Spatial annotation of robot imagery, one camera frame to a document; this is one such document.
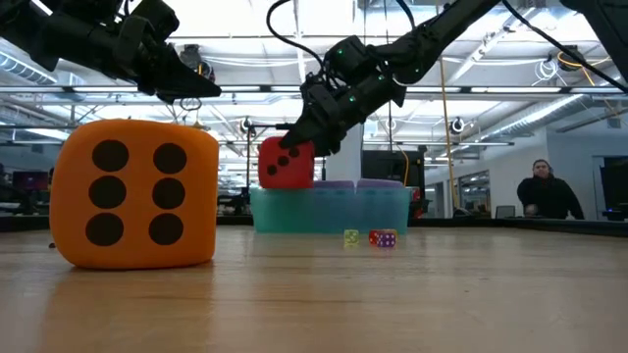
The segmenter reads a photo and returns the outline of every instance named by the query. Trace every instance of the man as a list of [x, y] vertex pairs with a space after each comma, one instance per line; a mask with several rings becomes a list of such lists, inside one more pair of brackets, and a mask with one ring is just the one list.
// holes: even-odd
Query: man
[[564, 180], [554, 177], [546, 160], [536, 161], [532, 166], [532, 173], [534, 176], [525, 178], [517, 188], [526, 217], [564, 220], [571, 213], [576, 220], [585, 219], [571, 187]]

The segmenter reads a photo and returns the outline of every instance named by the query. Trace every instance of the purple lid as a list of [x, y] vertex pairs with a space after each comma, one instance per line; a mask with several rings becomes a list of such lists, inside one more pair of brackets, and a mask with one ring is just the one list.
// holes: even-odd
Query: purple lid
[[367, 187], [403, 188], [403, 183], [401, 181], [385, 179], [361, 179], [357, 182], [357, 188]]
[[351, 180], [317, 180], [314, 181], [314, 188], [354, 188]]

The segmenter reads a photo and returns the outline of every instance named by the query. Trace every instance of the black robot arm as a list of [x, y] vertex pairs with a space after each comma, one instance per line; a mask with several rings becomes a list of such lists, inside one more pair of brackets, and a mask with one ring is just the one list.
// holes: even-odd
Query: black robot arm
[[118, 15], [123, 1], [41, 0], [51, 11], [46, 13], [30, 0], [0, 0], [0, 36], [48, 71], [65, 59], [133, 82], [168, 103], [221, 94], [166, 43], [179, 20], [163, 0], [143, 0], [132, 13]]
[[[622, 61], [617, 65], [626, 76], [628, 27], [623, 19], [628, 15], [628, 0], [562, 1], [585, 13], [602, 44], [612, 46], [611, 58]], [[303, 112], [282, 147], [313, 141], [317, 156], [339, 152], [350, 128], [363, 124], [390, 101], [401, 106], [405, 85], [423, 78], [447, 46], [499, 2], [458, 0], [391, 44], [364, 46], [355, 35], [336, 44], [326, 53], [321, 71], [310, 73], [301, 85]], [[505, 1], [504, 5], [512, 9]], [[612, 84], [626, 91], [617, 82]]]

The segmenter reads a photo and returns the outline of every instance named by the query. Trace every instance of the desk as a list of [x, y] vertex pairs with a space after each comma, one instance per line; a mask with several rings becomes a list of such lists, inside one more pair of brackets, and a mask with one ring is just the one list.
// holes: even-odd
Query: desk
[[414, 228], [396, 249], [218, 227], [211, 264], [73, 269], [0, 234], [3, 352], [621, 352], [628, 240]]

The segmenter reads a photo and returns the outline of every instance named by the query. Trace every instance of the clear plastic container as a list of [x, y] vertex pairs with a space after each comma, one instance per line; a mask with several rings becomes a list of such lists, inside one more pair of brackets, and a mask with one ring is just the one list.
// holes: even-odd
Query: clear plastic container
[[407, 233], [410, 191], [405, 188], [251, 189], [260, 233], [342, 233], [393, 228]]

